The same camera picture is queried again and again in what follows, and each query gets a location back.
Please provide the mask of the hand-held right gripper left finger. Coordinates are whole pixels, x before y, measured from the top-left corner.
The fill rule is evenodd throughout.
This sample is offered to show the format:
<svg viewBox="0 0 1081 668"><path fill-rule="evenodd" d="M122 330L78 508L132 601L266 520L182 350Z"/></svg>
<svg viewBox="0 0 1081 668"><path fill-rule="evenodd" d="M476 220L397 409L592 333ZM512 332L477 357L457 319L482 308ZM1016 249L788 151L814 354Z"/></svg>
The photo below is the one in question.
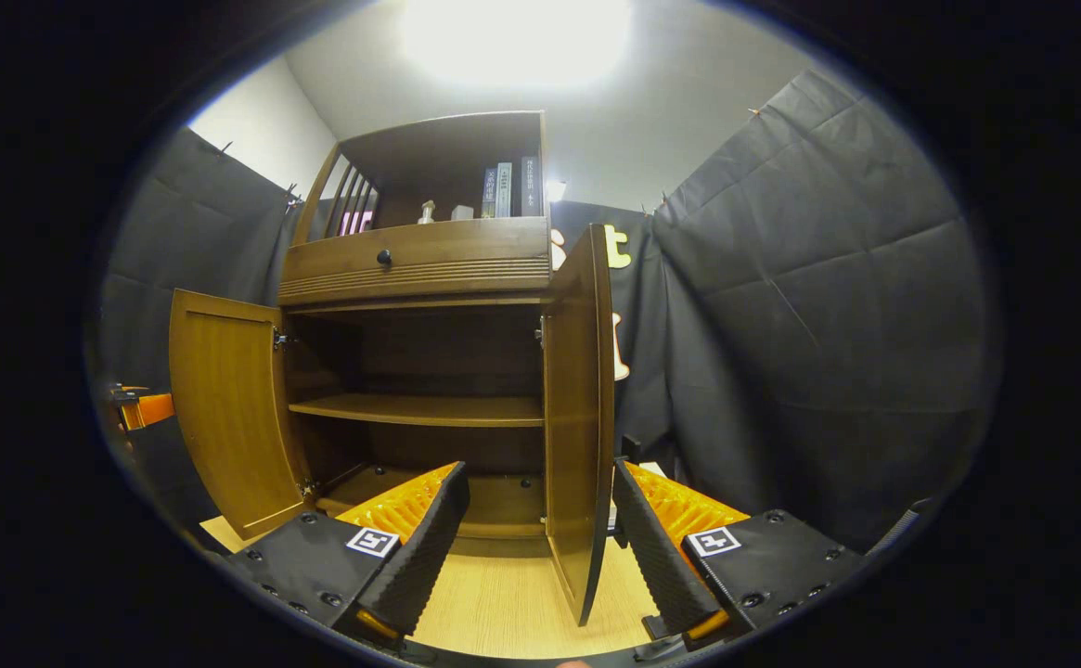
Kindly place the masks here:
<svg viewBox="0 0 1081 668"><path fill-rule="evenodd" d="M335 633L400 649L416 633L469 504L467 465L451 462L333 519L302 513L223 565Z"/></svg>

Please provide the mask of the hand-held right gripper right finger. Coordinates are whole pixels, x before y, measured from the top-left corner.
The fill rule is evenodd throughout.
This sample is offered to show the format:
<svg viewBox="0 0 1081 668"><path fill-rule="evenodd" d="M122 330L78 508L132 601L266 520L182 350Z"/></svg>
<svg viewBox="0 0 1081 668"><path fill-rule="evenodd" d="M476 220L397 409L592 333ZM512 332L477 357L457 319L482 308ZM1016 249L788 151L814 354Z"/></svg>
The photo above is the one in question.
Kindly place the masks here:
<svg viewBox="0 0 1081 668"><path fill-rule="evenodd" d="M785 510L743 513L684 483L616 460L613 504L658 613L654 641L688 650L752 633L804 611L863 562Z"/></svg>

